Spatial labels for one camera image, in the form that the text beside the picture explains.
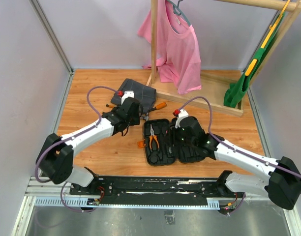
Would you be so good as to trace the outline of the black plastic tool case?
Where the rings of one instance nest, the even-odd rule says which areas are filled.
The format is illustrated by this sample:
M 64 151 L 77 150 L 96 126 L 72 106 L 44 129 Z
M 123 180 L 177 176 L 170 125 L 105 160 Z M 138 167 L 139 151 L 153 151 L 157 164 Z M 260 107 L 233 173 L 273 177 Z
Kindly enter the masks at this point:
M 159 149 L 151 151 L 149 148 L 150 125 L 152 124 L 154 133 L 159 141 Z M 175 163 L 176 160 L 183 164 L 200 162 L 205 157 L 191 147 L 175 144 L 175 138 L 171 128 L 175 126 L 175 119 L 152 119 L 143 125 L 143 139 L 138 142 L 138 147 L 145 150 L 147 163 L 151 166 L 165 166 Z M 169 129 L 172 154 L 168 157 L 165 136 L 166 130 Z

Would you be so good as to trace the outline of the orange utility knife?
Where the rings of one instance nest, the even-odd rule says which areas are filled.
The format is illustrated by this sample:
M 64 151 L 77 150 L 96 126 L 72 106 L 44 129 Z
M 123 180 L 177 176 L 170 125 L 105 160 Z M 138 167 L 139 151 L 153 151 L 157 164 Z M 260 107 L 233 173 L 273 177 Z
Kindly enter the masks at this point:
M 169 129 L 166 130 L 165 143 L 166 143 L 166 148 L 168 153 L 167 155 L 168 157 L 171 157 L 172 149 L 171 149 Z

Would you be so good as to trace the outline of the orange handled pliers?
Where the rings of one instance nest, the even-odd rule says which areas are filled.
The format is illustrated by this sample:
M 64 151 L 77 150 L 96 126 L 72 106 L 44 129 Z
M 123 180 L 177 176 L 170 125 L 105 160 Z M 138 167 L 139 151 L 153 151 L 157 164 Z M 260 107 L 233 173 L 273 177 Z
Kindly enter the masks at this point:
M 159 141 L 158 141 L 157 136 L 154 133 L 152 124 L 150 125 L 149 148 L 151 151 L 159 149 Z

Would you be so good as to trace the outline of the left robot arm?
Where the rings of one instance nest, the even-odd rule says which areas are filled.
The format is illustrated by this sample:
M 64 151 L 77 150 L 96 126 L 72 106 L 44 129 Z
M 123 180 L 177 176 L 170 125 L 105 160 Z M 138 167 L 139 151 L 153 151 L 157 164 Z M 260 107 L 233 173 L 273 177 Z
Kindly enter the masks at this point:
M 94 194 L 98 190 L 98 175 L 89 168 L 74 166 L 74 157 L 102 139 L 117 133 L 125 136 L 130 126 L 140 124 L 142 111 L 141 103 L 128 97 L 121 105 L 103 113 L 98 121 L 82 129 L 62 136 L 49 135 L 37 158 L 36 169 L 40 169 L 49 178 L 47 181 L 53 184 L 74 183 L 87 194 Z

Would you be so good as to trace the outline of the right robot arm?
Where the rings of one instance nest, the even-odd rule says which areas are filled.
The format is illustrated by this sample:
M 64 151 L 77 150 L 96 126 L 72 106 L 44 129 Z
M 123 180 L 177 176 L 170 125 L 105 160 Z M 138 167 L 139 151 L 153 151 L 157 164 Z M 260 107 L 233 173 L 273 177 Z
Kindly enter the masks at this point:
M 274 159 L 239 148 L 223 137 L 206 133 L 195 117 L 172 120 L 174 143 L 194 149 L 203 158 L 223 161 L 249 172 L 241 175 L 224 171 L 216 184 L 217 193 L 232 192 L 268 197 L 277 206 L 292 210 L 301 194 L 301 174 L 293 160 Z

